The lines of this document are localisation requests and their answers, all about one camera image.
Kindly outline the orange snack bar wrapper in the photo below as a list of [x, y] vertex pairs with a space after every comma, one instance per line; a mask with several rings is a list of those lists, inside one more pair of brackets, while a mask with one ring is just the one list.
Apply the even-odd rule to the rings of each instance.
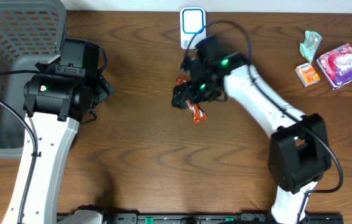
[[195, 124], [208, 119], [206, 113], [199, 107], [201, 93], [206, 89], [203, 83], [194, 84], [189, 77], [180, 77], [176, 79], [176, 86], [173, 89], [172, 105], [183, 110], [190, 109], [193, 113]]

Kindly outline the orange juice carton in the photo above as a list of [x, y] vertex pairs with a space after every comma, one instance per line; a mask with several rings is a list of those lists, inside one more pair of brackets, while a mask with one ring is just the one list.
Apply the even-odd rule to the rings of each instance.
[[309, 86], [312, 84], [316, 84], [320, 81], [320, 77], [312, 67], [310, 62], [301, 64], [295, 69], [296, 74], [302, 81], [304, 86]]

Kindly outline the green tissue packet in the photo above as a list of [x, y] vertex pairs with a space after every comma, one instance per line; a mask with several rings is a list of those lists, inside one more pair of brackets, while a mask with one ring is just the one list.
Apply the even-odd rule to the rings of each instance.
[[308, 62], [312, 63], [321, 40], [322, 36], [319, 33], [310, 30], [305, 31], [305, 40], [300, 43], [299, 51]]

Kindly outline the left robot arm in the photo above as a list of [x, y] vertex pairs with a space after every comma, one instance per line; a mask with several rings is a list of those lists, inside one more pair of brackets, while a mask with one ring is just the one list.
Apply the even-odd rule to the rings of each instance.
[[27, 57], [22, 95], [26, 126], [21, 162], [3, 223], [56, 223], [64, 167], [85, 114], [113, 94], [103, 78], [103, 48], [65, 39], [60, 54]]

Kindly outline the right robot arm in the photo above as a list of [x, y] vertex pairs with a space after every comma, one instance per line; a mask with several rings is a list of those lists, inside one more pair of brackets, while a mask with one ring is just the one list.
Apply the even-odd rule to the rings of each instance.
[[270, 139], [268, 167], [277, 184], [272, 218], [303, 221], [311, 191], [331, 167], [322, 117], [307, 116], [283, 100], [243, 54], [228, 53], [214, 36], [198, 42], [196, 56], [184, 56], [180, 67], [190, 79], [174, 87], [172, 105], [188, 109], [222, 94], [236, 100]]

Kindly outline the grey plastic mesh basket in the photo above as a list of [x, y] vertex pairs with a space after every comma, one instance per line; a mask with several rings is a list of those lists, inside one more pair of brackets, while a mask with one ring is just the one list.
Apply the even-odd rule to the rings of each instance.
[[[0, 1], [0, 100], [21, 117], [23, 88], [37, 62], [58, 55], [66, 37], [66, 9], [59, 0]], [[18, 159], [25, 130], [0, 106], [0, 158]]]

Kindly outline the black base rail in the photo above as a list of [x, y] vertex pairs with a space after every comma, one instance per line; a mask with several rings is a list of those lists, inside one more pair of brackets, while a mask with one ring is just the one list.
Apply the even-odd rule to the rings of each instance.
[[82, 205], [73, 213], [58, 214], [57, 223], [102, 223], [102, 224], [233, 224], [233, 223], [276, 223], [265, 212], [240, 214], [143, 214], [111, 213], [93, 205]]

